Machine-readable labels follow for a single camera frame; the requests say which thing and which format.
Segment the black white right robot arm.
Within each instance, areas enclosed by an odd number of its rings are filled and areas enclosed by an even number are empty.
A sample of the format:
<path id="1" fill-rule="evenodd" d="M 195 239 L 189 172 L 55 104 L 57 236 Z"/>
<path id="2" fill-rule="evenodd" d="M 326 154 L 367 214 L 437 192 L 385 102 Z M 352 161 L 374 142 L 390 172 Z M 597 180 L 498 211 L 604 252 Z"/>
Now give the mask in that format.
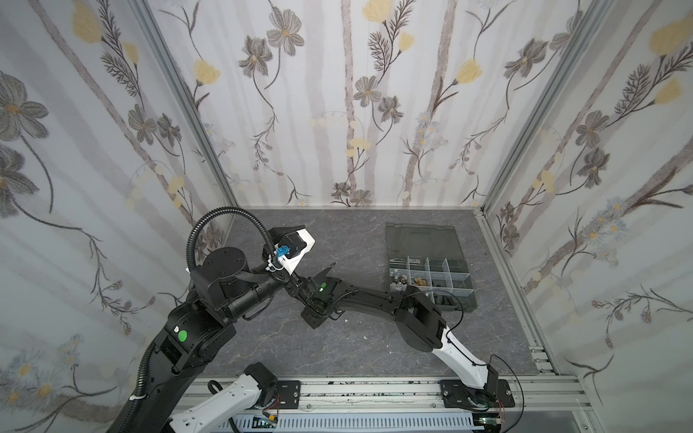
<path id="1" fill-rule="evenodd" d="M 438 357 L 458 377 L 442 388 L 453 408 L 488 411 L 513 408 L 514 395 L 506 380 L 489 362 L 473 355 L 458 341 L 440 309 L 418 288 L 371 290 L 340 279 L 321 276 L 303 280 L 292 297 L 303 306 L 301 317 L 316 329 L 345 311 L 355 311 L 395 323 L 411 348 Z"/>

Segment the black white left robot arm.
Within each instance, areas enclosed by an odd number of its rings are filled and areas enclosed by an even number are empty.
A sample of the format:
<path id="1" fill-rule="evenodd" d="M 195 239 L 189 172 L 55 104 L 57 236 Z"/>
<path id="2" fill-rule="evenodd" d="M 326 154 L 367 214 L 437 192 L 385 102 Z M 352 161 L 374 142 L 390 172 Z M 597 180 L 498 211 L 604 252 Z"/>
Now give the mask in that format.
<path id="1" fill-rule="evenodd" d="M 174 308 L 146 348 L 135 389 L 110 426 L 112 432 L 211 432 L 246 409 L 277 399 L 277 378 L 254 363 L 232 384 L 187 411 L 174 410 L 184 393 L 220 349 L 236 335 L 236 323 L 280 290 L 299 299 L 312 319 L 323 321 L 331 311 L 331 290 L 337 282 L 326 272 L 312 279 L 251 270 L 235 247 L 211 253 L 191 268 L 186 301 Z"/>

